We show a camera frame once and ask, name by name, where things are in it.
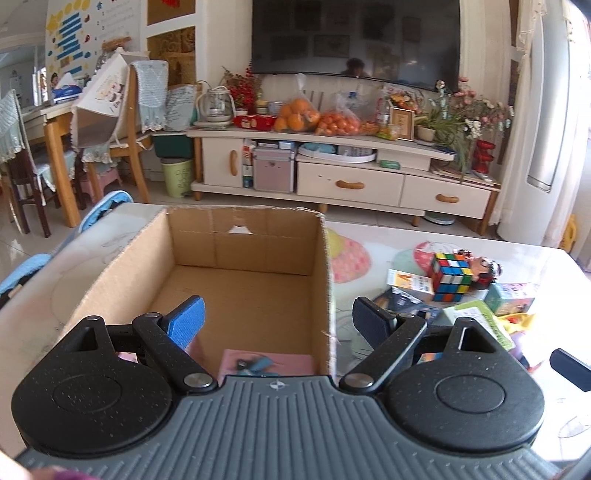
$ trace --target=open cardboard box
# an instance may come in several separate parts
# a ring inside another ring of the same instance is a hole
[[[273,207],[168,207],[111,262],[74,311],[129,323],[205,301],[199,360],[212,375],[227,348],[312,355],[335,374],[331,273],[322,215]]]

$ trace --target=dark green bin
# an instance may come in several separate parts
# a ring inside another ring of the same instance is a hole
[[[152,142],[158,158],[195,158],[193,139],[184,134],[153,135]]]

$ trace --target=tv stand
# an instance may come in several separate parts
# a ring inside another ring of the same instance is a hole
[[[479,220],[476,231],[483,235],[488,227],[499,189],[487,185],[460,184],[428,170],[403,167],[382,168],[376,162],[345,164],[297,155],[294,193],[261,192],[243,188],[240,166],[231,168],[232,158],[241,162],[244,139],[292,140],[373,148],[381,155],[400,159],[406,166],[424,168],[432,158],[452,161],[453,155],[413,142],[396,142],[376,137],[325,137],[311,133],[260,132],[230,127],[226,130],[189,130],[194,138],[196,181],[191,185],[195,200],[203,193],[224,193],[258,198],[317,203],[326,213],[329,205],[355,207],[413,216],[418,226],[426,211],[450,213]],[[343,189],[336,180],[362,182],[365,188]]]

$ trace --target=whiteboard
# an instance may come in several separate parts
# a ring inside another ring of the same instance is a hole
[[[130,36],[139,50],[142,0],[49,0],[45,41],[47,79],[92,76],[105,40]]]

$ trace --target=white cabinet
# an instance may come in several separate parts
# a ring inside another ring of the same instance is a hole
[[[400,206],[482,218],[490,195],[489,190],[406,175]]]
[[[403,184],[400,173],[298,162],[298,195],[396,207]]]
[[[203,139],[203,183],[242,187],[242,139]]]

